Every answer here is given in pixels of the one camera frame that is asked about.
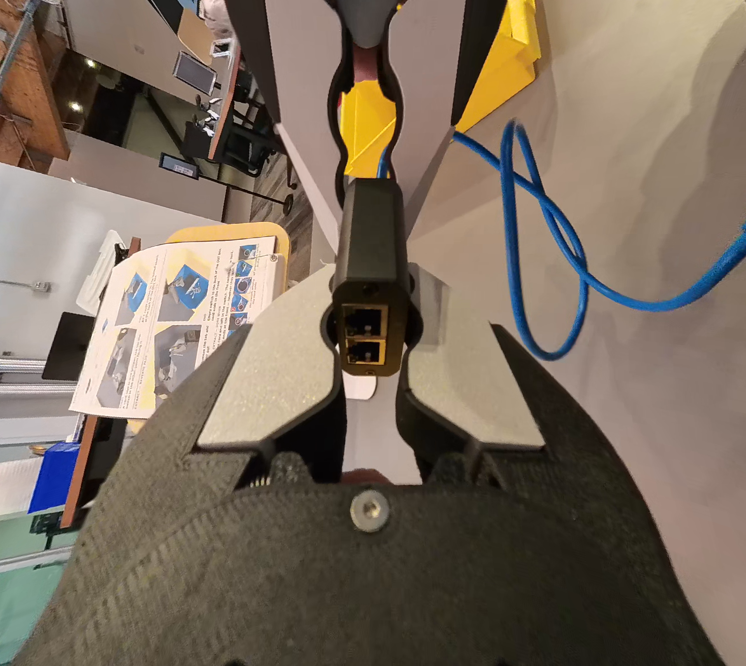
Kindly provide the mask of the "tan wooden board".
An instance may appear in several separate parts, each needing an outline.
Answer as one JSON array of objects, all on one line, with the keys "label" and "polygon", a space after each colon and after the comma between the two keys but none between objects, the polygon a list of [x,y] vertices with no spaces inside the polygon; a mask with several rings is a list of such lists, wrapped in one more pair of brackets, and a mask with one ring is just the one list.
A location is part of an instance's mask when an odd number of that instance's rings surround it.
[{"label": "tan wooden board", "polygon": [[131,317],[117,320],[106,366],[118,418],[138,432],[173,400],[182,415],[219,394],[253,324],[228,333],[234,265],[276,253],[287,267],[289,252],[286,232],[259,222],[189,228],[138,253],[125,279]]}]

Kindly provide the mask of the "blue box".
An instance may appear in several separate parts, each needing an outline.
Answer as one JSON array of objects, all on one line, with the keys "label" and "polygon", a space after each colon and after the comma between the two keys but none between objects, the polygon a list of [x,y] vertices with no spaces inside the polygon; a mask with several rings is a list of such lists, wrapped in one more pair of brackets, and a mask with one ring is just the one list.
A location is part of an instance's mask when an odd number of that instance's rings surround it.
[{"label": "blue box", "polygon": [[65,506],[80,445],[62,441],[48,447],[31,496],[28,514]]}]

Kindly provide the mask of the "printed instruction sheet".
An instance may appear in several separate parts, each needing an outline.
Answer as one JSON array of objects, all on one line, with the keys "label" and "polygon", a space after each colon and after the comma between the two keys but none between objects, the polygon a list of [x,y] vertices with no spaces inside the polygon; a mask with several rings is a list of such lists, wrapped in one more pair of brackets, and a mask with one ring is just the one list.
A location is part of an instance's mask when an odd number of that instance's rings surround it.
[{"label": "printed instruction sheet", "polygon": [[70,410],[149,418],[230,335],[286,288],[275,223],[186,229],[110,275]]}]

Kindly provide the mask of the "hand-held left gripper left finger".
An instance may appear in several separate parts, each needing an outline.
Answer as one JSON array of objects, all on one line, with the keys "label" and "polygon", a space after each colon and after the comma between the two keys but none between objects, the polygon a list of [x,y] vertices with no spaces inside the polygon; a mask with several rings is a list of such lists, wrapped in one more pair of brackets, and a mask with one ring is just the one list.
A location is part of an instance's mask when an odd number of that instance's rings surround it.
[{"label": "hand-held left gripper left finger", "polygon": [[347,433],[340,355],[329,335],[335,268],[280,295],[249,326],[201,430],[202,450],[253,450],[268,466],[301,456],[317,483],[338,483]]}]

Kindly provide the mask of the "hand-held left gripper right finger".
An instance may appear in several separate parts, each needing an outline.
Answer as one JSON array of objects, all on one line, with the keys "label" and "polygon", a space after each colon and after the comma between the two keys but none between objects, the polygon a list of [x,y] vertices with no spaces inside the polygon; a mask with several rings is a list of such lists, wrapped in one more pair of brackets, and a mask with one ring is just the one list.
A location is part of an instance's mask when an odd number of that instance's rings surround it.
[{"label": "hand-held left gripper right finger", "polygon": [[492,451],[534,455],[546,441],[490,322],[461,294],[410,264],[411,338],[396,392],[396,426],[423,483],[461,455],[475,477]]}]

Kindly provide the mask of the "white foam sheet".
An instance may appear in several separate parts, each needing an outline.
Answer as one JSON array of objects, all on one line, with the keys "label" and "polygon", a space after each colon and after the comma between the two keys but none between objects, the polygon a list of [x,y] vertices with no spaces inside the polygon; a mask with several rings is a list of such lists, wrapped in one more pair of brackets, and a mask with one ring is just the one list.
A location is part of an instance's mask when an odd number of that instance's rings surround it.
[{"label": "white foam sheet", "polygon": [[41,456],[1,463],[2,517],[28,513],[41,466]]}]

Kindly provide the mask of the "black ethernet port adapter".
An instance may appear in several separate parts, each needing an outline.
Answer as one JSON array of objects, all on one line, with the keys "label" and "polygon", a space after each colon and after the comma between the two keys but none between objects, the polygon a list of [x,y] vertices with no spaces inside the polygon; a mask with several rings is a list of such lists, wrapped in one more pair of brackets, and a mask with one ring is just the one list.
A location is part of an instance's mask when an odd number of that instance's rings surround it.
[{"label": "black ethernet port adapter", "polygon": [[332,307],[342,369],[390,377],[401,367],[410,306],[404,201],[390,178],[345,193]]}]

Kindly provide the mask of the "black flat panel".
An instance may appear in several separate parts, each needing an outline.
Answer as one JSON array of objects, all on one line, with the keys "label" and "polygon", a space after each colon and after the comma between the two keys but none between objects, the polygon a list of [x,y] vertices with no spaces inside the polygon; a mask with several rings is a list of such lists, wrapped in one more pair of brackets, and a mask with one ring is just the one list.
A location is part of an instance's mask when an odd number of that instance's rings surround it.
[{"label": "black flat panel", "polygon": [[77,382],[82,371],[96,319],[86,314],[63,312],[54,334],[41,378],[44,381]]}]

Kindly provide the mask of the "grey framed tablet screen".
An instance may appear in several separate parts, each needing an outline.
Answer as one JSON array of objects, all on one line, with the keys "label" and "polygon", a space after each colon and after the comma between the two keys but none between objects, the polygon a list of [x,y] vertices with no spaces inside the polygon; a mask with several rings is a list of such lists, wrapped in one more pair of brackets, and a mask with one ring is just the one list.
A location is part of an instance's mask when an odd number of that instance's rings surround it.
[{"label": "grey framed tablet screen", "polygon": [[216,87],[218,74],[189,52],[180,51],[174,62],[173,77],[194,90],[210,96]]}]

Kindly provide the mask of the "desk with brown wooden edge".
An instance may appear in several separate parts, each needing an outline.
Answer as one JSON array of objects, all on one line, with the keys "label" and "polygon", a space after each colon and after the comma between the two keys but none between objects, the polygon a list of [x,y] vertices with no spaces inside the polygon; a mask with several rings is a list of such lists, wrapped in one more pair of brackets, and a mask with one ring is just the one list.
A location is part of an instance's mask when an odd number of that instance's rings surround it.
[{"label": "desk with brown wooden edge", "polygon": [[58,524],[61,532],[80,528],[102,484],[116,465],[127,434],[131,432],[123,418],[81,415],[75,437],[78,456]]},{"label": "desk with brown wooden edge", "polygon": [[185,123],[182,152],[191,161],[222,161],[226,141],[234,124],[234,93],[240,69],[241,51],[236,38],[227,40],[227,49],[213,65],[216,82],[213,92],[198,108],[197,120]]}]

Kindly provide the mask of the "metal rail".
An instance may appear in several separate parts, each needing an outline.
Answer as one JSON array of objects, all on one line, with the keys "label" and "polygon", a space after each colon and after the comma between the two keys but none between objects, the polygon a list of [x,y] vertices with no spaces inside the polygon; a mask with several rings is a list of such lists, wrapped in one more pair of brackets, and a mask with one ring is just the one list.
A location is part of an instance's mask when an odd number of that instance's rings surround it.
[{"label": "metal rail", "polygon": [[2,356],[1,397],[71,398],[75,392],[75,382],[44,379],[44,368],[44,360]]}]

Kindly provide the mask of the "yellow plastic bin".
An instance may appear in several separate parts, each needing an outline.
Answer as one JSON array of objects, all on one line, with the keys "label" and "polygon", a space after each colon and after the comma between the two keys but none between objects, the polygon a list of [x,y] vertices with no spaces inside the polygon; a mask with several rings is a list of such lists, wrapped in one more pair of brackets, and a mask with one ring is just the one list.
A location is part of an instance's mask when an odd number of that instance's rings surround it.
[{"label": "yellow plastic bin", "polygon": [[[507,0],[500,27],[456,130],[467,132],[532,83],[540,58],[536,0]],[[356,83],[349,93],[340,96],[339,121],[349,155],[345,174],[375,178],[380,155],[394,134],[394,102],[383,95],[377,82]]]}]

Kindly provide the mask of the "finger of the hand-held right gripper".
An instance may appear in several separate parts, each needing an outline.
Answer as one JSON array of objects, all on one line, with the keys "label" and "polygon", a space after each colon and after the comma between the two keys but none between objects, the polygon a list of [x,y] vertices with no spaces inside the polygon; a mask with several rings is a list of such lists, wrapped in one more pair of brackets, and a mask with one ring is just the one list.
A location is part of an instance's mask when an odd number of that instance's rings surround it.
[{"label": "finger of the hand-held right gripper", "polygon": [[409,237],[454,132],[453,96],[465,0],[407,0],[389,24],[387,63],[398,88],[386,148]]},{"label": "finger of the hand-held right gripper", "polygon": [[342,22],[326,0],[265,0],[279,106],[277,126],[313,214],[337,253],[342,209],[335,177],[342,160],[334,78]]}]

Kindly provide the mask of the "white plastic tray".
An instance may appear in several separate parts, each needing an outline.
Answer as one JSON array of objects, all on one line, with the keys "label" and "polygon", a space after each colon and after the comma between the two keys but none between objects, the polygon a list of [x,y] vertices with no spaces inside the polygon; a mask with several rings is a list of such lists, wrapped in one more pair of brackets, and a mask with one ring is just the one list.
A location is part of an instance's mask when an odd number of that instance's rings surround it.
[{"label": "white plastic tray", "polygon": [[95,316],[100,307],[103,295],[113,268],[127,259],[128,248],[115,230],[108,230],[104,241],[98,250],[98,257],[92,269],[84,280],[76,305],[87,315]]}]

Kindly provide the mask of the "black office chair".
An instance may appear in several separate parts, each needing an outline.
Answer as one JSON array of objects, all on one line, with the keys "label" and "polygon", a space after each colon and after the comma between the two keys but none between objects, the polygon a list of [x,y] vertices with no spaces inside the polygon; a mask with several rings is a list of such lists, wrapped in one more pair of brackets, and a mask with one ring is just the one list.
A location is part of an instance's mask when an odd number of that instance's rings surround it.
[{"label": "black office chair", "polygon": [[282,153],[281,146],[268,135],[232,123],[221,131],[215,159],[251,178],[259,177],[266,162]]}]

